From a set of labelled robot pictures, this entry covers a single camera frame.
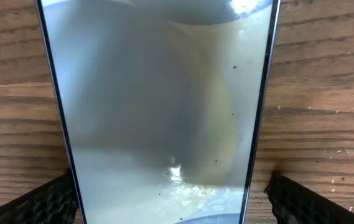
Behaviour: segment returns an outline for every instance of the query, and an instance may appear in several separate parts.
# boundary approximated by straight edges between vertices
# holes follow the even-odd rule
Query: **black textured object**
[[[272,173],[265,193],[277,224],[349,224],[354,213],[299,185],[280,172]]]
[[[0,207],[0,224],[72,224],[78,208],[71,173]]]

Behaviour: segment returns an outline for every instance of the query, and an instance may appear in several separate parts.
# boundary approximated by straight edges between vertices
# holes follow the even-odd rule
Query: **wooden table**
[[[276,166],[354,212],[354,0],[284,1],[273,63],[247,223]],[[67,166],[33,0],[0,0],[0,205]]]

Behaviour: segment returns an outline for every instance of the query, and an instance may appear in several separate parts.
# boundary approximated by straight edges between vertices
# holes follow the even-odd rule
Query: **wood grain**
[[[0,205],[67,166],[34,3],[0,0]],[[276,166],[354,212],[354,0],[282,3],[247,223]]]

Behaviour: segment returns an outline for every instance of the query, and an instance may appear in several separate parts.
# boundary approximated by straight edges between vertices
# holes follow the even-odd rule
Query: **reflective surface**
[[[238,223],[271,6],[216,3],[43,1],[88,224]]]

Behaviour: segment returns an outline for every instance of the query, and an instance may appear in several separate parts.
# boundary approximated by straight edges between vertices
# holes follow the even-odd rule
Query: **black border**
[[[66,122],[65,122],[65,116],[63,113],[63,107],[62,107],[62,101],[61,101],[60,93],[59,93],[58,81],[56,79],[54,60],[52,58],[51,46],[50,46],[50,41],[49,41],[49,37],[48,37],[48,33],[47,33],[47,26],[45,24],[44,10],[42,7],[41,0],[35,0],[35,5],[36,5],[38,16],[39,16],[39,22],[41,24],[41,26],[40,26],[41,33],[44,38],[44,47],[45,47],[45,51],[47,53],[47,59],[48,59],[48,64],[49,64],[49,69],[50,69],[50,74],[51,74],[51,79],[52,79],[52,86],[54,88],[55,98],[56,98],[57,104],[58,104],[58,113],[60,116],[60,122],[61,122],[61,126],[62,126],[62,131],[63,131],[63,138],[65,140],[67,156],[68,156],[69,164],[70,164],[70,167],[72,170],[73,181],[74,181],[75,190],[77,193],[78,204],[80,206],[80,212],[82,215],[83,222],[87,224],[87,220],[86,220],[85,212],[84,212],[84,207],[83,207],[83,203],[82,203],[82,196],[80,194],[80,187],[78,185],[76,169],[75,169],[75,165],[74,165],[74,161],[73,161],[72,149],[70,147],[69,135],[68,135]],[[263,109],[264,109],[265,96],[266,96],[266,86],[268,84],[269,70],[271,68],[271,63],[272,63],[272,54],[273,54],[273,50],[274,50],[274,40],[275,40],[275,35],[276,35],[277,18],[279,17],[280,5],[281,5],[281,0],[273,0],[272,1],[271,21],[269,23],[268,39],[267,39],[267,43],[266,43],[265,58],[264,58],[264,65],[263,65],[263,74],[262,74],[262,78],[261,78],[261,86],[259,89],[258,104],[257,104],[257,111],[256,111],[256,121],[254,124],[253,139],[251,141],[249,164],[248,164],[248,170],[247,170],[246,182],[245,182],[245,193],[243,195],[243,203],[241,206],[239,223],[244,223],[244,220],[246,217],[246,211],[247,211],[246,207],[247,207],[248,199],[249,199],[250,183],[251,183],[251,178],[253,176],[254,160],[256,158],[256,150],[257,150],[259,132],[261,129],[261,120],[262,120],[262,116],[263,116]]]

